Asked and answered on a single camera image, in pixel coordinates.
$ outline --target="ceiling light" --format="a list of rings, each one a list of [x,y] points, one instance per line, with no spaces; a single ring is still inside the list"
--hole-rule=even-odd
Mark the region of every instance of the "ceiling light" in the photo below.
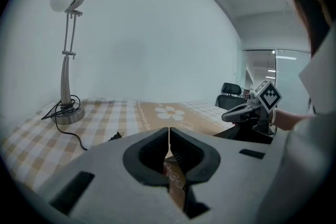
[[[296,60],[296,57],[276,56],[278,59]]]

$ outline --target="black slot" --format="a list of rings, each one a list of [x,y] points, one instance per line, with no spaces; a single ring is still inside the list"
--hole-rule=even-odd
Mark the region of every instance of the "black slot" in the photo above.
[[[258,152],[258,151],[251,151],[251,150],[247,150],[247,149],[243,149],[243,150],[239,151],[239,153],[247,155],[247,156],[251,156],[253,158],[258,158],[258,159],[262,159],[265,155],[265,153]]]
[[[168,128],[163,128],[124,152],[124,166],[138,182],[169,188],[169,180],[163,174],[163,162],[169,150],[168,134]]]
[[[68,215],[80,196],[90,185],[93,178],[94,175],[91,173],[79,172],[75,178],[60,191],[56,198],[50,202],[50,205],[63,214]]]
[[[191,186],[207,182],[219,167],[221,157],[213,147],[175,128],[170,128],[170,145],[171,152],[186,179],[183,211],[189,218],[197,217],[210,208],[196,201]]]

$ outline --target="flower pattern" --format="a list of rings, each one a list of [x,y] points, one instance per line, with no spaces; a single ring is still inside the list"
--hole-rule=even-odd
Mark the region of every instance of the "flower pattern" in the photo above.
[[[175,110],[171,106],[166,106],[165,108],[156,108],[156,112],[159,112],[158,117],[167,120],[173,117],[174,120],[176,121],[182,121],[184,118],[182,115],[185,113],[182,110]]]

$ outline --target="white wall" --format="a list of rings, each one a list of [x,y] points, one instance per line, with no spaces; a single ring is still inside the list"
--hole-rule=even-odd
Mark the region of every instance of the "white wall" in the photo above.
[[[249,73],[247,72],[247,70],[245,71],[245,85],[244,85],[244,89],[245,90],[250,90],[253,89],[253,82],[252,79],[249,75]]]
[[[214,104],[236,80],[239,37],[213,0],[85,0],[70,62],[71,93]],[[2,129],[60,98],[63,13],[12,0],[2,23]]]
[[[237,43],[237,70],[236,70],[236,84],[241,88],[245,87],[247,56],[243,51],[241,43]]]
[[[65,17],[50,0],[10,0],[0,27],[0,133],[59,99]]]
[[[85,0],[81,11],[71,87],[82,98],[215,104],[235,82],[239,37],[213,0]]]
[[[245,52],[246,55],[246,72],[251,78],[252,83],[254,83],[254,66],[252,57],[248,57],[248,52]]]
[[[244,16],[237,21],[243,49],[310,51],[307,31],[294,12]]]

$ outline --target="robotic hand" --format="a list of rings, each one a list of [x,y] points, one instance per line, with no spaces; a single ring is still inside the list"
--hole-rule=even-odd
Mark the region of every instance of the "robotic hand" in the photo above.
[[[245,104],[236,106],[222,115],[225,122],[237,123],[248,130],[272,135],[269,131],[269,113],[280,102],[282,96],[271,81],[265,80],[255,91],[248,95]]]

